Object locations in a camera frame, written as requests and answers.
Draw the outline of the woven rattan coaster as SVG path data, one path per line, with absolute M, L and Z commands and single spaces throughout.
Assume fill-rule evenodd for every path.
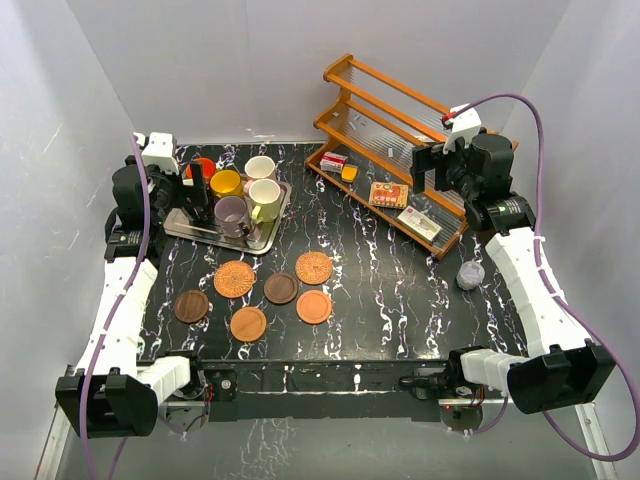
M 302 254 L 296 261 L 297 277 L 305 284 L 319 285 L 326 282 L 333 273 L 330 257 L 322 252 L 310 251 Z
M 250 265 L 234 260 L 222 264 L 216 271 L 213 284 L 216 292 L 229 299 L 247 294 L 255 284 L 257 275 Z

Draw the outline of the dark wood coaster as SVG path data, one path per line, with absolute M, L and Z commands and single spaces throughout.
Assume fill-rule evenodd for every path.
M 299 291 L 298 280 L 289 273 L 277 272 L 264 283 L 264 295 L 267 300 L 276 305 L 291 302 Z
M 185 324 L 194 324 L 201 321 L 209 309 L 209 299 L 200 290 L 188 290 L 183 292 L 174 304 L 176 318 Z

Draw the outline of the light wood coaster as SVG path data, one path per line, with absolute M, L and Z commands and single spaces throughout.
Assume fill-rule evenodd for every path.
M 318 325 L 325 322 L 331 315 L 332 301 L 322 291 L 309 290 L 297 300 L 296 311 L 304 323 Z
M 266 331 L 265 314 L 256 307 L 244 307 L 231 319 L 230 330 L 233 337 L 241 342 L 250 343 L 259 340 Z

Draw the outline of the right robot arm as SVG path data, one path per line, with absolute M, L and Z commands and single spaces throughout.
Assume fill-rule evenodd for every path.
M 480 133 L 470 142 L 455 140 L 452 149 L 444 144 L 414 148 L 410 173 L 414 186 L 420 188 L 432 172 L 435 189 L 457 193 L 471 227 L 489 235 L 485 249 L 515 304 L 525 330 L 527 356 L 481 346 L 456 349 L 442 372 L 416 372 L 399 383 L 416 391 L 460 397 L 486 386 L 511 397 L 521 412 L 532 414 L 593 401 L 615 363 L 543 284 L 540 276 L 551 269 L 534 233 L 531 206 L 511 188 L 513 160 L 510 140 Z

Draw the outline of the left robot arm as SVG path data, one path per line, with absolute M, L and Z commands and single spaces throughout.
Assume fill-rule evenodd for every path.
M 139 334 L 166 242 L 162 222 L 184 198 L 177 174 L 145 169 L 141 189 L 132 158 L 112 176 L 116 206 L 105 223 L 105 277 L 93 330 L 73 373 L 58 379 L 55 397 L 78 436 L 144 437 L 160 405 L 172 396 L 194 399 L 207 376 L 185 350 L 138 364 Z

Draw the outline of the orange-red cup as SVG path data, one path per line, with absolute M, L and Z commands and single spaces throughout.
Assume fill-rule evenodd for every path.
M 216 164 L 213 160 L 206 158 L 206 157 L 199 157 L 199 158 L 195 158 L 193 159 L 187 166 L 186 168 L 186 177 L 188 179 L 192 179 L 193 178 L 193 172 L 192 172 L 192 168 L 191 168 L 191 164 L 192 163 L 197 163 L 200 165 L 201 167 L 201 173 L 202 173 L 202 177 L 204 179 L 204 181 L 206 183 L 209 183 L 211 178 L 215 175 L 217 167 Z

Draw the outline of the purple cup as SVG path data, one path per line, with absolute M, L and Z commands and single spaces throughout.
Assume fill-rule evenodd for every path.
M 219 199 L 214 216 L 222 234 L 230 239 L 246 237 L 251 232 L 247 204 L 243 198 L 230 196 Z

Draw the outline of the pink cup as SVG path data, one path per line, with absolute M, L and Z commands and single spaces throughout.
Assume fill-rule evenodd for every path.
M 261 179 L 276 180 L 276 164 L 269 156 L 254 156 L 244 167 L 246 182 L 243 187 L 244 194 L 249 193 L 251 185 Z

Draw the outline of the pale green cup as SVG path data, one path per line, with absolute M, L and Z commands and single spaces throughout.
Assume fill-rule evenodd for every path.
M 255 224 L 275 221 L 280 212 L 279 184 L 271 179 L 260 179 L 252 183 L 249 197 L 253 204 L 251 220 Z

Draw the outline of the orange spiral notebook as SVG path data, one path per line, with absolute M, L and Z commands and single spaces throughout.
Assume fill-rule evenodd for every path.
M 409 186 L 393 182 L 373 182 L 368 203 L 376 207 L 404 209 L 408 205 Z

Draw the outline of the wooden shelf rack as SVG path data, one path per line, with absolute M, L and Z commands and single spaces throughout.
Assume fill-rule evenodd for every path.
M 432 244 L 397 221 L 400 209 L 376 207 L 368 201 L 373 182 L 412 186 L 412 150 L 446 140 L 440 119 L 449 108 L 351 54 L 331 63 L 323 79 L 338 88 L 338 96 L 313 122 L 327 134 L 327 140 L 307 158 L 306 166 L 436 257 L 443 257 L 467 230 L 468 223 L 463 200 L 452 191 L 435 191 L 432 172 L 425 174 L 425 191 L 409 191 L 408 197 L 409 206 L 423 211 L 442 227 Z M 343 182 L 341 174 L 320 169 L 325 152 L 345 155 L 346 164 L 358 167 L 353 183 Z

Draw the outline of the white stapler box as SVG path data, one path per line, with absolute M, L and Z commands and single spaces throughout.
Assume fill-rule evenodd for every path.
M 411 206 L 407 206 L 398 215 L 397 221 L 428 244 L 432 244 L 442 230 L 442 227 L 434 220 Z

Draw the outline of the metal tray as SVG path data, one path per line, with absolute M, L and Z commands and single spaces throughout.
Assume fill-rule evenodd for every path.
M 164 221 L 168 235 L 252 255 L 273 246 L 291 195 L 291 185 L 271 180 L 270 187 L 249 188 L 249 195 L 219 199 L 211 220 L 191 219 L 174 208 Z

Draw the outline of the small orange box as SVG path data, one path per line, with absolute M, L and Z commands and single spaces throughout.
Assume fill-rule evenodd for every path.
M 346 164 L 341 171 L 341 180 L 345 183 L 351 184 L 355 181 L 358 175 L 358 167 L 352 164 Z

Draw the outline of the red white small box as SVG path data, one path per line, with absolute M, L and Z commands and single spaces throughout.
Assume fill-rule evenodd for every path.
M 347 162 L 348 157 L 345 155 L 325 152 L 321 157 L 319 166 L 322 171 L 341 174 Z

